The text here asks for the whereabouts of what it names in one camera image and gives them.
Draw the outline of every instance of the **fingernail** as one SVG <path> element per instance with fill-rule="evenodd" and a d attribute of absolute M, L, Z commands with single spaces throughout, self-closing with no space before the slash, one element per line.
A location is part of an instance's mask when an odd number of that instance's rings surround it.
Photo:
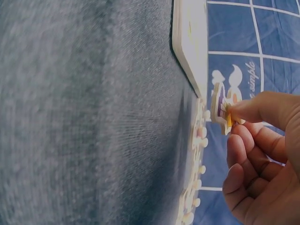
<path fill-rule="evenodd" d="M 242 101 L 239 101 L 239 102 L 235 103 L 234 105 L 232 105 L 231 108 L 241 109 L 241 108 L 247 107 L 249 105 L 249 103 L 250 103 L 249 100 L 242 100 Z"/>

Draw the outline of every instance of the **finger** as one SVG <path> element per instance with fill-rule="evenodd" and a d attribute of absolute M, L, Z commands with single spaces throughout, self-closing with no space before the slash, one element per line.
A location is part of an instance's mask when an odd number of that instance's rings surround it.
<path fill-rule="evenodd" d="M 244 172 L 239 164 L 233 165 L 223 183 L 223 195 L 232 214 L 242 223 L 253 202 L 243 183 Z"/>
<path fill-rule="evenodd" d="M 258 178 L 258 174 L 247 158 L 245 145 L 238 135 L 230 135 L 227 140 L 227 163 L 229 168 L 236 163 L 242 166 L 244 170 L 243 185 L 246 189 L 255 184 L 253 181 Z"/>
<path fill-rule="evenodd" d="M 264 91 L 251 100 L 243 100 L 230 108 L 234 118 L 255 123 L 265 121 L 285 131 L 290 119 L 299 111 L 300 97 Z"/>
<path fill-rule="evenodd" d="M 232 129 L 232 134 L 241 137 L 245 146 L 247 158 L 251 162 L 258 176 L 267 181 L 271 181 L 281 171 L 283 167 L 277 163 L 271 162 L 267 158 L 266 154 L 255 145 L 250 131 L 245 126 L 236 126 Z"/>
<path fill-rule="evenodd" d="M 285 137 L 265 127 L 261 123 L 248 123 L 244 126 L 253 136 L 255 144 L 273 160 L 285 163 L 287 155 L 285 149 Z"/>

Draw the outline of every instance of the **white grid line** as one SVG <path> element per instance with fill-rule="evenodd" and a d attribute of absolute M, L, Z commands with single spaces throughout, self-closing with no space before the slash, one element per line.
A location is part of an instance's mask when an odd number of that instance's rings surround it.
<path fill-rule="evenodd" d="M 201 191 L 222 191 L 221 187 L 201 187 Z"/>
<path fill-rule="evenodd" d="M 266 6 L 258 6 L 258 5 L 251 5 L 251 4 L 245 4 L 245 3 L 236 3 L 236 2 L 226 2 L 226 1 L 207 1 L 207 3 L 208 4 L 216 4 L 216 5 L 253 7 L 253 8 L 258 8 L 258 9 L 265 9 L 265 10 L 269 10 L 269 11 L 274 11 L 274 12 L 278 12 L 278 13 L 284 13 L 284 14 L 287 14 L 287 15 L 292 15 L 292 16 L 300 18 L 300 14 L 292 13 L 292 12 L 282 10 L 282 9 L 266 7 Z"/>
<path fill-rule="evenodd" d="M 299 5 L 299 0 L 296 0 L 296 3 L 297 3 L 298 11 L 299 11 L 299 14 L 300 14 L 300 5 Z"/>
<path fill-rule="evenodd" d="M 254 29 L 255 29 L 255 34 L 256 34 L 256 39 L 257 39 L 257 45 L 258 45 L 258 52 L 260 55 L 263 54 L 262 50 L 262 44 L 261 44 L 261 39 L 259 37 L 259 31 L 258 31 L 258 26 L 257 26 L 257 21 L 256 21 L 256 16 L 255 16 L 255 11 L 253 8 L 253 2 L 252 0 L 249 0 L 250 2 L 250 9 L 251 9 L 251 14 L 252 14 L 252 19 L 253 19 L 253 24 L 254 24 Z M 264 88 L 264 69 L 263 69 L 263 57 L 259 57 L 259 61 L 261 64 L 261 92 L 263 92 Z"/>
<path fill-rule="evenodd" d="M 279 61 L 293 62 L 293 63 L 300 64 L 300 60 L 294 60 L 294 59 L 275 56 L 275 55 L 247 53 L 247 52 L 223 52 L 223 51 L 209 51 L 208 53 L 211 55 L 237 55 L 237 56 L 247 56 L 247 57 L 257 57 L 257 58 L 263 57 L 264 59 L 279 60 Z"/>

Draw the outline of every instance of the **colorful cartoon cutout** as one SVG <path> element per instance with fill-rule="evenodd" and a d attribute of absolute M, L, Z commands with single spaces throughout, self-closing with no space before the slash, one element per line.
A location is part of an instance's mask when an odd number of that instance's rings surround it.
<path fill-rule="evenodd" d="M 225 97 L 225 87 L 223 83 L 216 83 L 211 101 L 211 121 L 221 125 L 222 134 L 227 135 L 235 123 L 243 124 L 244 120 L 234 120 L 228 112 L 228 108 L 241 101 L 242 96 L 238 88 L 231 87 Z"/>

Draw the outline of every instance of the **gray fabric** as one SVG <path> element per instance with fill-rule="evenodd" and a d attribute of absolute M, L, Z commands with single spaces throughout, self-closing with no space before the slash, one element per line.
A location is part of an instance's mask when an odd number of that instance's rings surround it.
<path fill-rule="evenodd" d="M 171 0 L 0 0 L 0 224 L 172 224 L 195 94 Z"/>

